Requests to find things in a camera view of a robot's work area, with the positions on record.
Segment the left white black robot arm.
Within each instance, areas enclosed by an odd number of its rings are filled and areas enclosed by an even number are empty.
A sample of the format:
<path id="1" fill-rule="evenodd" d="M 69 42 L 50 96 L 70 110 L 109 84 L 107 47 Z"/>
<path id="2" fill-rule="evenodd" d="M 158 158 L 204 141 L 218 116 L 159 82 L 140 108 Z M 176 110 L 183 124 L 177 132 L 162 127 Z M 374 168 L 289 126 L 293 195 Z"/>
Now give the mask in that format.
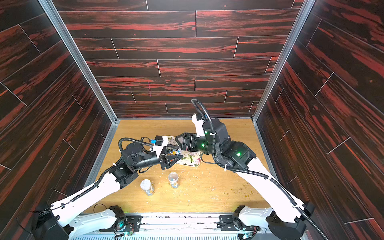
<path id="1" fill-rule="evenodd" d="M 162 170 L 171 168 L 184 157 L 179 151 L 185 148 L 179 140 L 169 143 L 167 136 L 156 136 L 148 143 L 121 138 L 118 146 L 120 159 L 104 170 L 96 182 L 50 206 L 42 205 L 34 213 L 31 232 L 36 240 L 72 240 L 113 225 L 125 229 L 126 215 L 117 206 L 90 215 L 81 213 L 128 186 L 141 169 L 155 165 L 160 165 Z"/>

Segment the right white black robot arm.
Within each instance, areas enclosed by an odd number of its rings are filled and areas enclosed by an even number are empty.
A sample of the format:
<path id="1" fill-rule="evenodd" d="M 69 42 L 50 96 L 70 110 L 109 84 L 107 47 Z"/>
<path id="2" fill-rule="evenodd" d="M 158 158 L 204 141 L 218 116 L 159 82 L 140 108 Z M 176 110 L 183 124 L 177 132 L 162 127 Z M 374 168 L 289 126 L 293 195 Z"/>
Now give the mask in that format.
<path id="1" fill-rule="evenodd" d="M 266 209 L 238 207 L 232 216 L 234 225 L 240 229 L 248 226 L 265 228 L 280 240 L 298 240 L 310 225 L 327 240 L 328 236 L 311 218 L 315 207 L 291 194 L 246 144 L 231 140 L 225 124 L 211 118 L 201 101 L 192 99 L 191 102 L 197 110 L 192 116 L 196 133 L 177 136 L 179 147 L 184 151 L 211 155 L 217 166 L 238 174 L 270 205 Z"/>

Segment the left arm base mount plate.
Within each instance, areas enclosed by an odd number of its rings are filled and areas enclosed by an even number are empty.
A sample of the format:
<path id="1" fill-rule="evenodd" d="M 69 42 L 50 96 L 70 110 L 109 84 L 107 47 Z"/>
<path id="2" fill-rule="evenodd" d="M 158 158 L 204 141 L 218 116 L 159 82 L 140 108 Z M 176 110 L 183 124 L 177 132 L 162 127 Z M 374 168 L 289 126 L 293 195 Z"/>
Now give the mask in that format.
<path id="1" fill-rule="evenodd" d="M 142 223 L 142 216 L 139 215 L 127 215 L 125 219 L 118 218 L 112 227 L 108 229 L 101 229 L 100 232 L 112 232 L 112 233 L 122 233 L 122 232 L 138 232 Z"/>

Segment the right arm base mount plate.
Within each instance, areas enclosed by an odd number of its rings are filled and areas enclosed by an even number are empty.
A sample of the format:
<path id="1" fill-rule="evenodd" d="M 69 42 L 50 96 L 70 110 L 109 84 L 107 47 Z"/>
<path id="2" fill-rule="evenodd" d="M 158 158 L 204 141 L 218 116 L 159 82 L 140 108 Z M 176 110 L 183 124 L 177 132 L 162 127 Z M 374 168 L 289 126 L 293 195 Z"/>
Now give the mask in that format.
<path id="1" fill-rule="evenodd" d="M 221 231 L 248 231 L 258 232 L 261 228 L 257 226 L 246 226 L 239 219 L 233 218 L 232 215 L 219 215 L 217 228 Z"/>

